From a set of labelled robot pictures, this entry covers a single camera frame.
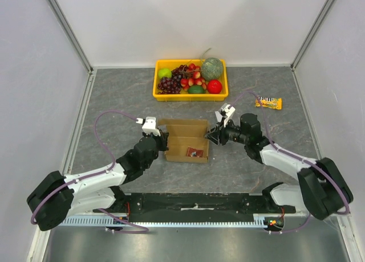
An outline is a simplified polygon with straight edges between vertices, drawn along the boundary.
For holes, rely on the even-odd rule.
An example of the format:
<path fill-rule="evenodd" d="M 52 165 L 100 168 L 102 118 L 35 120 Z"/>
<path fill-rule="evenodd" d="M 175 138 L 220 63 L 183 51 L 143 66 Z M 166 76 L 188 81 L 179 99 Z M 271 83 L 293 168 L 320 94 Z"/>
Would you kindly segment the brown cardboard box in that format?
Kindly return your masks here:
<path fill-rule="evenodd" d="M 161 119 L 158 126 L 165 127 L 169 133 L 165 158 L 168 162 L 207 163 L 209 158 L 209 140 L 204 136 L 209 129 L 208 120 Z M 188 147 L 201 149 L 204 156 L 187 157 Z"/>

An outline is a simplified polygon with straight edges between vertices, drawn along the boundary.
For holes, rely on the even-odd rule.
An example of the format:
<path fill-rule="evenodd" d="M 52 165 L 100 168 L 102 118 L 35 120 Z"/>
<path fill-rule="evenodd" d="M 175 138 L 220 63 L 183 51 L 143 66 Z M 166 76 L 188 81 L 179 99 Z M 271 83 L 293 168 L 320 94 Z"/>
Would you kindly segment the red sachet packet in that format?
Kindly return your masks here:
<path fill-rule="evenodd" d="M 201 157 L 204 156 L 204 151 L 201 150 L 201 149 L 196 149 L 196 148 L 188 147 L 186 156 L 187 157 L 198 157 L 198 158 L 201 158 Z"/>

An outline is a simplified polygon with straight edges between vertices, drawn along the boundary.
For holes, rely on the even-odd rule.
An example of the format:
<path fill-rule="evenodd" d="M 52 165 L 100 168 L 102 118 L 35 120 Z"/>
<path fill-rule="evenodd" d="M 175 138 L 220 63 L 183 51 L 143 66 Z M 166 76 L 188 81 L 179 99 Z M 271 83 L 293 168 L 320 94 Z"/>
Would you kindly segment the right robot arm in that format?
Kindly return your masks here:
<path fill-rule="evenodd" d="M 225 110 L 217 111 L 217 123 L 205 138 L 216 145 L 229 141 L 242 144 L 250 159 L 274 167 L 299 183 L 293 187 L 281 182 L 271 185 L 269 194 L 261 198 L 266 212 L 276 212 L 282 205 L 288 205 L 319 220 L 349 212 L 354 197 L 333 160 L 306 158 L 280 147 L 263 135 L 255 114 L 243 114 L 239 125 L 230 117 Z"/>

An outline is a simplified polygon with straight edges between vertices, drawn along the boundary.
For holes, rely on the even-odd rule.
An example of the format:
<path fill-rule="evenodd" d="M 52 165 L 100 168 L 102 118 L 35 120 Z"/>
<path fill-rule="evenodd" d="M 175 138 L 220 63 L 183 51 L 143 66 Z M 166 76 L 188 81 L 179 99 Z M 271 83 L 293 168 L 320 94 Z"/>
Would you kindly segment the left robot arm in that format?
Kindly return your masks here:
<path fill-rule="evenodd" d="M 142 176 L 159 153 L 168 150 L 168 137 L 162 130 L 157 135 L 144 134 L 125 155 L 105 167 L 76 175 L 49 173 L 26 200 L 31 224 L 48 231 L 86 211 L 120 212 L 125 206 L 120 185 Z"/>

